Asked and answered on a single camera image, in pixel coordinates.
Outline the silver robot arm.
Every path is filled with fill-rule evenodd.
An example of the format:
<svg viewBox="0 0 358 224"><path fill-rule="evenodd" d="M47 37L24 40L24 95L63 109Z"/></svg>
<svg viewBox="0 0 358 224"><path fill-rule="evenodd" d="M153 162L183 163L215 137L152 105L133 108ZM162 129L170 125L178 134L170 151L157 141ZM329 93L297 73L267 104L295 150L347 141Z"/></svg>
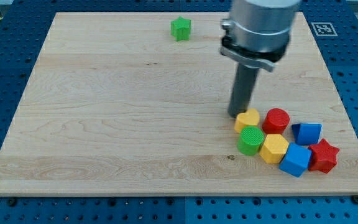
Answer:
<svg viewBox="0 0 358 224"><path fill-rule="evenodd" d="M221 55L237 62L228 114L236 118L248 109L260 69L272 72L285 54L300 0L233 0L221 20L225 35Z"/></svg>

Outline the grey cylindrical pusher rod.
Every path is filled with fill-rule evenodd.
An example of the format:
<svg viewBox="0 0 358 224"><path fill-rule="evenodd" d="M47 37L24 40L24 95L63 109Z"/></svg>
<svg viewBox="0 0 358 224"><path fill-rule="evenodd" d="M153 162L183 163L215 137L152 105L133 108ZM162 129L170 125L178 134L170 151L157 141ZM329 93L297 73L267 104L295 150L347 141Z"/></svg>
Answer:
<svg viewBox="0 0 358 224"><path fill-rule="evenodd" d="M236 76L227 109L228 114L232 118L237 118L238 114L247 111L258 72L258 68L249 68L240 63L237 65Z"/></svg>

